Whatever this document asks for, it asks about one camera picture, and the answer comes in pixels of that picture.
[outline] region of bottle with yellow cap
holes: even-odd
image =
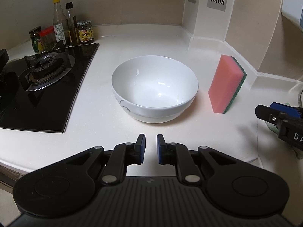
[[[69,29],[67,27],[66,17],[61,8],[60,0],[53,0],[54,3],[54,31],[56,35],[56,41],[63,40],[64,45],[67,47],[71,45],[69,39]]]

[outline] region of gas stove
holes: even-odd
[[[99,44],[44,52],[0,69],[0,128],[63,133]]]

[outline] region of bowl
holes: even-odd
[[[120,106],[133,118],[163,123],[178,117],[193,102],[199,88],[193,71],[163,56],[127,60],[112,75],[112,89]]]

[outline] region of jar with red lid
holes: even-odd
[[[51,51],[55,46],[55,44],[57,43],[53,26],[50,26],[42,30],[40,32],[40,37],[45,51]]]

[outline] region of countertop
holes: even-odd
[[[84,77],[64,133],[27,132],[0,129],[0,164],[28,173],[94,146],[113,149],[123,142],[135,142],[146,135],[143,165],[128,167],[133,176],[170,176],[172,166],[157,162],[156,135],[166,142],[185,144],[189,149],[205,145],[249,162],[258,158],[258,104],[290,102],[297,105],[296,94],[286,90],[262,88],[244,82],[226,114],[213,113],[207,94],[222,53],[217,49],[191,48],[173,33],[99,37],[100,46]],[[10,60],[32,55],[31,44],[8,51]],[[131,118],[122,110],[111,90],[111,75],[124,61],[141,55],[161,55],[190,67],[199,81],[199,91],[192,105],[175,120],[148,124]],[[248,77],[255,74],[247,72]]]

